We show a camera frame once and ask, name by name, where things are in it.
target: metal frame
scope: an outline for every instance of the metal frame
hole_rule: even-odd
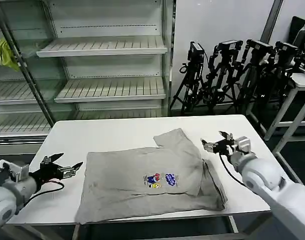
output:
[[[167,46],[166,37],[167,37],[167,1],[172,2],[172,24],[171,24],[171,41],[170,45]],[[174,11],[176,11],[176,0],[161,0],[161,36],[165,43],[165,46],[168,47],[168,51],[161,56],[161,76],[164,82],[164,89],[166,90],[166,99],[162,101],[163,115],[165,117],[171,116],[170,105],[172,101],[172,75],[173,75],[173,52],[174,52],[174,29],[176,24],[176,16],[174,17]],[[166,63],[167,56],[170,55],[170,66],[169,66],[169,77],[166,75]]]
[[[284,3],[284,0],[274,0],[273,5],[271,7],[266,25],[263,29],[260,41],[263,43],[269,43],[273,30],[275,28],[278,16],[279,16],[279,12],[282,8],[282,5]]]
[[[260,130],[264,135],[263,139],[265,141],[268,141],[272,137],[276,128],[290,127],[292,125],[293,121],[281,121],[281,120],[283,119],[285,113],[287,112],[288,108],[292,104],[293,100],[295,99],[299,91],[305,91],[305,87],[296,86],[289,92],[287,99],[282,104],[281,109],[279,110],[277,116],[275,117],[275,119],[273,120],[272,124],[268,129],[266,129],[262,124],[260,124]],[[257,117],[252,113],[253,105],[254,105],[253,103],[249,105],[246,111],[246,116],[251,117],[256,123],[258,123],[259,121]],[[299,126],[305,126],[305,121],[301,121],[299,123]]]
[[[239,231],[234,217],[232,215],[222,216],[228,233],[202,235],[202,236],[185,236],[185,237],[167,237],[156,238],[150,240],[246,240],[253,239],[254,236],[272,219],[272,213],[270,211],[261,212],[243,231]],[[89,224],[86,234],[86,239],[92,237],[93,228],[96,224]],[[78,233],[75,227],[74,236],[77,237]]]
[[[42,0],[41,5],[42,5],[42,8],[43,8],[43,12],[44,12],[44,18],[45,18],[45,20],[46,20],[46,22],[48,23],[48,26],[49,26],[49,32],[52,36],[52,40],[57,39],[58,35],[57,35],[56,30],[55,30],[55,24],[54,24],[53,16],[52,16],[50,8],[49,8],[49,2]],[[66,78],[65,79],[65,84],[66,84],[69,80],[69,73],[68,73],[65,58],[64,57],[58,57],[58,63],[63,68],[63,72],[64,72],[64,75],[65,75],[65,78]]]
[[[287,161],[284,159],[284,157],[281,154],[281,150],[284,148],[284,146],[286,145],[286,143],[288,142],[300,142],[300,141],[305,141],[305,136],[293,136],[294,132],[296,131],[296,129],[299,126],[305,126],[305,123],[303,123],[303,119],[305,118],[305,104],[303,105],[303,107],[301,108],[301,110],[299,111],[298,115],[296,116],[296,118],[294,119],[294,121],[291,123],[291,125],[289,126],[288,130],[286,131],[286,133],[283,135],[283,137],[281,138],[281,140],[279,141],[279,143],[277,144],[277,146],[274,148],[274,150],[272,151],[272,153],[274,154],[274,156],[278,157],[281,162],[283,164],[285,164],[287,166],[287,168],[291,171],[291,174],[293,175],[293,177],[295,178],[295,180],[299,183],[302,183],[302,181],[300,180],[300,178],[297,176],[297,174],[292,170],[292,168],[289,166],[289,164],[287,163]]]

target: table leg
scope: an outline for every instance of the table leg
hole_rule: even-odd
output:
[[[295,96],[298,93],[298,88],[294,88],[289,92],[289,95],[287,97],[287,99],[284,101],[281,109],[279,110],[277,116],[275,117],[275,119],[273,120],[272,124],[270,125],[269,129],[267,130],[267,133],[265,134],[264,138],[266,141],[268,141],[272,135],[274,134],[278,124],[281,122],[281,120],[283,119],[285,113],[287,112],[289,106],[292,104]]]
[[[252,120],[253,120],[256,124],[259,123],[258,118],[253,114],[252,111],[249,112],[248,116],[251,117]],[[260,130],[261,130],[262,134],[263,134],[263,135],[266,135],[266,133],[267,133],[266,128],[265,128],[261,123],[260,123],[260,126],[259,126],[259,127],[260,127]]]
[[[271,212],[265,212],[260,214],[244,231],[247,236],[247,240],[252,239],[258,231],[269,222],[273,214]]]
[[[23,224],[21,227],[42,240],[64,240],[55,231],[53,231],[50,226],[42,226],[37,229],[36,227]]]
[[[234,233],[234,234],[239,233],[238,227],[235,223],[235,219],[233,216],[225,217],[225,223],[226,223],[227,230],[229,232]]]
[[[36,240],[34,237],[31,237],[26,232],[14,225],[6,224],[1,229],[7,236],[14,240]]]
[[[275,152],[273,155],[276,157],[276,159],[278,160],[278,162],[280,163],[282,168],[285,169],[287,175],[290,176],[290,178],[294,182],[303,184],[303,182],[301,181],[299,176],[295,173],[295,171],[292,169],[292,167],[289,165],[289,163],[286,161],[286,159],[284,159],[283,155],[281,155],[280,152]]]
[[[71,239],[71,240],[77,240],[77,239],[78,239],[78,236],[79,236],[79,228],[80,228],[80,225],[79,225],[79,224],[77,224],[77,225],[74,227],[73,234],[72,234],[72,239]]]

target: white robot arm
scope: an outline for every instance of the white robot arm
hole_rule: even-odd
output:
[[[76,171],[83,163],[77,163],[72,167],[62,167],[55,164],[54,161],[62,155],[63,153],[50,157],[45,156],[40,163],[40,169],[35,172],[29,172],[28,164],[0,160],[0,172],[7,171],[9,173],[9,179],[0,186],[0,227],[15,214],[18,214],[43,184],[48,183],[51,179],[62,180],[76,175]]]
[[[204,149],[227,156],[244,185],[260,196],[299,240],[305,240],[305,186],[284,178],[276,163],[257,158],[247,137],[234,140],[232,134],[220,134],[224,139],[216,143],[201,140]]]

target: tripod leg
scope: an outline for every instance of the tripod leg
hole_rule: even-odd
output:
[[[256,83],[259,80],[259,76],[260,76],[260,72],[257,70],[257,66],[251,66],[248,72],[248,77],[246,77],[247,79],[245,79],[245,81],[247,81],[247,84],[244,85],[245,86],[243,93],[244,103],[240,107],[241,113],[244,115],[247,114],[248,106],[254,96]]]
[[[213,96],[212,96],[212,101],[211,101],[211,108],[213,109],[217,104],[218,104],[218,90],[221,89],[222,87],[222,84],[223,84],[223,79],[224,79],[224,76],[226,74],[226,65],[224,64],[218,64],[218,67],[220,69],[220,74],[219,74],[219,77],[218,77],[218,80],[217,80],[217,84],[216,84],[216,87],[215,87],[215,91],[213,93]]]
[[[258,85],[261,84],[261,70],[259,70],[259,68],[257,67],[256,68],[256,73],[255,73],[255,79],[252,81],[252,84],[249,86],[251,92],[250,92],[250,95],[249,95],[249,98],[248,98],[248,102],[246,103],[246,115],[249,115],[251,109],[253,108],[254,106],[254,103],[251,103],[252,101],[252,98],[255,97],[255,93],[256,93],[256,89],[258,88]]]
[[[201,88],[199,89],[199,91],[197,93],[195,105],[198,105],[200,103],[200,101],[203,100],[204,97],[207,95],[207,86],[203,80],[203,77],[200,77],[199,81],[200,81]]]
[[[230,105],[225,111],[221,113],[221,115],[225,115],[230,109],[234,107],[234,104]]]
[[[247,70],[251,67],[251,63],[248,63],[245,68],[242,70],[242,71],[239,71],[238,72],[238,79],[240,79],[246,72]],[[240,89],[240,92],[239,92],[239,95],[238,95],[238,102],[242,102],[242,100],[245,98],[246,96],[246,93],[247,93],[247,90],[248,90],[248,80],[247,80],[247,77],[245,78],[243,84],[242,84],[242,87]],[[242,114],[242,110],[243,110],[243,104],[240,104],[241,106],[239,106],[239,114]]]
[[[276,87],[278,87],[278,82],[280,79],[278,78],[278,75],[275,74],[269,74],[266,79],[266,81],[260,81],[263,85],[262,89],[264,91],[264,97],[259,99],[258,102],[258,126],[260,127],[260,124],[263,123],[263,112],[267,108],[267,105],[272,98],[274,92],[276,91]]]
[[[211,75],[208,77],[208,81],[204,84],[207,86],[207,94],[209,97],[209,102],[207,103],[208,106],[208,113],[211,115],[214,114],[214,108],[212,107],[212,86],[213,86],[213,80],[215,79],[215,75],[217,75],[218,71],[221,69],[222,63],[218,63],[216,69],[211,73]]]
[[[189,103],[187,102],[188,98],[189,98],[189,87],[187,87],[185,94],[184,94],[184,98],[183,98],[183,103],[181,105],[181,110],[180,110],[180,115],[184,116],[185,115],[185,107],[189,108]]]
[[[238,114],[238,104],[237,104],[237,98],[236,98],[236,92],[235,92],[235,86],[232,85],[231,86],[231,94],[232,94],[232,98],[233,98],[233,106],[235,108],[235,113]]]
[[[181,91],[182,91],[182,89],[183,89],[183,87],[184,87],[184,85],[185,85],[185,82],[186,82],[186,79],[187,79],[187,77],[188,77],[188,74],[189,74],[189,72],[186,73],[186,75],[184,76],[184,78],[183,78],[183,80],[182,80],[182,82],[181,82],[181,84],[180,84],[180,86],[179,86],[179,88],[178,88],[176,94],[173,96],[173,100],[172,100],[172,102],[171,102],[171,104],[170,104],[170,109],[173,108],[173,106],[174,106],[176,100],[179,99],[179,94],[181,93]]]

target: white shelf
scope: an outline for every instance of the white shelf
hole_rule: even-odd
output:
[[[58,38],[37,51],[40,58],[164,54],[167,47],[159,35]]]
[[[46,101],[52,100],[60,81],[43,80],[38,82],[40,92]],[[26,81],[0,81],[0,105],[37,104]]]
[[[161,118],[162,109],[80,111],[76,120]]]
[[[47,135],[50,129],[42,112],[0,114],[0,137]]]
[[[56,103],[165,99],[162,77],[120,77],[69,80]]]

